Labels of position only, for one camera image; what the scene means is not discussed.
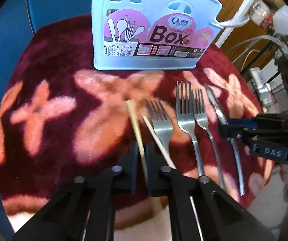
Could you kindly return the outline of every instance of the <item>red floral cloth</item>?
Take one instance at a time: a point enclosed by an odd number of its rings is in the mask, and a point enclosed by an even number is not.
[[[192,142],[176,123],[177,81],[202,88],[227,191],[248,207],[267,183],[273,163],[251,156],[237,140],[246,191],[240,197],[233,150],[218,134],[218,119],[202,84],[211,86],[229,117],[255,116],[261,108],[223,52],[212,44],[192,70],[98,71],[93,66],[91,18],[80,16],[39,29],[2,99],[0,193],[10,219],[37,212],[74,177],[95,175],[115,165],[135,140],[125,104],[129,99],[135,101],[138,117],[149,116],[146,99],[161,100],[174,127],[171,158],[182,173],[197,177]],[[144,143],[152,141],[141,118],[139,122]],[[218,182],[210,140],[198,126],[195,133],[205,172]],[[167,206],[165,198],[161,202]],[[117,199],[116,209],[118,229],[154,217],[140,169],[136,195]]]

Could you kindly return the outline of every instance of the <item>screw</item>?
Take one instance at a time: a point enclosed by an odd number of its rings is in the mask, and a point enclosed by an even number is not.
[[[210,182],[210,179],[209,179],[209,177],[207,177],[207,176],[200,176],[200,177],[198,178],[198,180],[199,180],[201,183],[203,183],[203,184],[206,184],[206,183],[209,183],[209,182]]]
[[[78,176],[74,179],[74,182],[77,184],[83,183],[85,181],[85,178],[82,176]]]
[[[114,172],[121,172],[123,170],[123,167],[116,165],[112,167],[111,170],[113,170]]]
[[[161,171],[162,172],[170,172],[171,171],[171,168],[169,166],[162,166],[161,167]]]

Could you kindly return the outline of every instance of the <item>metal fork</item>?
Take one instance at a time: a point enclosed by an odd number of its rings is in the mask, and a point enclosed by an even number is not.
[[[180,104],[180,96],[179,96],[179,82],[176,84],[176,117],[177,117],[177,124],[182,131],[188,134],[192,140],[198,175],[203,176],[205,175],[203,161],[200,154],[200,150],[198,147],[197,138],[195,136],[195,119],[193,113],[193,92],[191,91],[191,83],[189,83],[189,99],[188,99],[188,88],[187,83],[185,82],[185,98],[183,93],[183,82],[181,82],[181,93],[182,93],[182,100]]]
[[[195,97],[194,98],[195,98],[194,118],[195,118],[198,126],[200,126],[202,129],[204,129],[210,138],[212,148],[214,150],[215,161],[217,164],[217,173],[219,175],[220,187],[226,191],[220,156],[219,156],[217,149],[216,149],[214,137],[208,128],[208,119],[207,119],[207,115],[206,115],[205,102],[204,102],[202,89],[195,90]]]
[[[173,134],[173,125],[162,103],[155,100],[146,100],[146,106],[153,121],[156,136],[161,141],[166,152],[170,154],[169,144]]]

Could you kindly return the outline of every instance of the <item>barcode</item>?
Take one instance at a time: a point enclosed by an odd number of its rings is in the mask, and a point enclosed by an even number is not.
[[[188,52],[178,52],[176,51],[174,53],[174,57],[186,57],[188,55]]]

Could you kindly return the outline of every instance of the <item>table knife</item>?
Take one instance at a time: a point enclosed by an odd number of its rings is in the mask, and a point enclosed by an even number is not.
[[[215,113],[217,114],[217,117],[222,125],[227,125],[227,118],[225,115],[225,112],[223,111],[220,103],[218,102],[217,98],[214,95],[213,90],[206,84],[204,84],[205,90],[207,97],[212,104]],[[231,145],[232,149],[234,152],[234,157],[235,157],[235,162],[236,162],[236,168],[237,168],[237,175],[238,175],[238,181],[239,181],[239,189],[240,189],[240,195],[243,196],[245,191],[244,191],[244,180],[243,180],[243,173],[242,173],[242,165],[241,165],[241,159],[240,159],[240,154],[238,152],[238,147],[236,144],[236,140],[234,138],[228,138],[227,139]]]

